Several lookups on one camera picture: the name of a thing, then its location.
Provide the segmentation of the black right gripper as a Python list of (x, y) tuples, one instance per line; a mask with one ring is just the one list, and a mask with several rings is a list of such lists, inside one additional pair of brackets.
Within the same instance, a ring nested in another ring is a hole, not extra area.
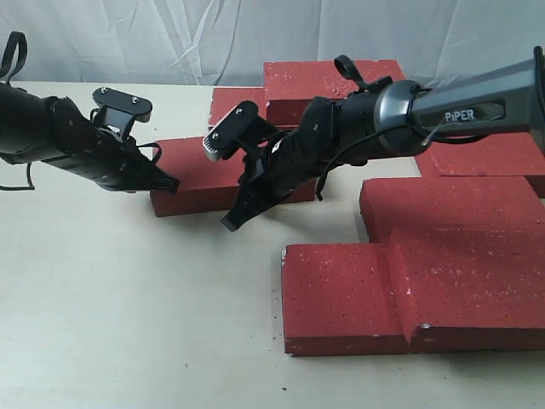
[(329, 131), (274, 130), (265, 137), (246, 131), (237, 143), (245, 151), (244, 172), (234, 205), (221, 218), (230, 232), (318, 179), (336, 154)]

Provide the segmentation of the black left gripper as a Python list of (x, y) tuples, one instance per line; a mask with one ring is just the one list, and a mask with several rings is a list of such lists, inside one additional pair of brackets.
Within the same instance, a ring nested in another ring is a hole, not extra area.
[(88, 179), (108, 191), (175, 193), (179, 180), (161, 170), (157, 154), (148, 158), (130, 134), (150, 113), (96, 108), (91, 120), (77, 108), (56, 108), (53, 140), (60, 155), (44, 160), (57, 169)]

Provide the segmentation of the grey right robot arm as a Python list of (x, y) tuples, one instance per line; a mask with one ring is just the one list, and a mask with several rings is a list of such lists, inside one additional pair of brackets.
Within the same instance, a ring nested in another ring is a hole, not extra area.
[(294, 129), (280, 129), (243, 101), (204, 138), (213, 160), (244, 152), (238, 193), (222, 219), (227, 229), (239, 229), (309, 182), (321, 192), (327, 175), (343, 165), (415, 157), (434, 143), (544, 130), (541, 47), (529, 60), (437, 88), (390, 77), (366, 82), (345, 55), (334, 63), (356, 90), (339, 100), (311, 99)]

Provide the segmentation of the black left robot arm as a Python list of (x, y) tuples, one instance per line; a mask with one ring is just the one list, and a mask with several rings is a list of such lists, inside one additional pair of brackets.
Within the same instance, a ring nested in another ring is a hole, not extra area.
[(152, 103), (108, 87), (92, 94), (96, 107), (84, 117), (68, 97), (40, 98), (1, 87), (1, 158), (8, 164), (42, 162), (113, 192), (175, 193), (179, 181), (148, 158), (130, 134), (146, 123)]

